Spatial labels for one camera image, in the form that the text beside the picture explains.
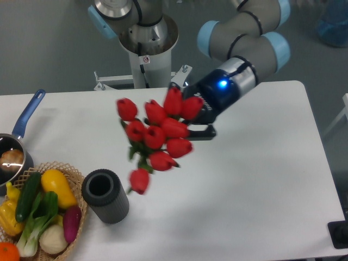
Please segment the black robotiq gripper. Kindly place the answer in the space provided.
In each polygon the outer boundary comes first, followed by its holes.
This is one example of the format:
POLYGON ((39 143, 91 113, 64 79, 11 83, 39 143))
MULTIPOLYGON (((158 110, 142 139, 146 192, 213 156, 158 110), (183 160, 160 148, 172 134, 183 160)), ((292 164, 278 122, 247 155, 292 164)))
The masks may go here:
POLYGON ((241 91, 237 83, 232 79, 238 71, 227 72, 216 69, 194 85, 180 86, 175 82, 169 84, 168 93, 183 94, 187 100, 191 97, 203 99, 203 107, 191 120, 191 123, 203 125, 203 130, 189 130, 188 140, 190 141, 209 141, 216 137, 216 130, 212 123, 216 118, 235 103, 241 97, 241 91))

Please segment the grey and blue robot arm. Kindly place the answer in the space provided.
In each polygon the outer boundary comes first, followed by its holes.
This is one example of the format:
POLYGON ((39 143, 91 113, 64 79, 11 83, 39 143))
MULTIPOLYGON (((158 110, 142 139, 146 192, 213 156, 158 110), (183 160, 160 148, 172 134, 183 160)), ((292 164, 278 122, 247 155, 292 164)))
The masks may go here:
POLYGON ((118 38, 129 55, 134 87, 179 87, 184 98, 202 97, 204 106, 190 140, 211 140, 213 122, 260 82, 280 70, 290 58, 286 39, 276 33, 290 15, 288 1, 238 1, 228 22, 208 21, 197 46, 221 65, 197 83, 186 86, 189 70, 171 71, 172 49, 178 40, 175 21, 162 11, 161 1, 93 1, 88 14, 106 38, 118 38))

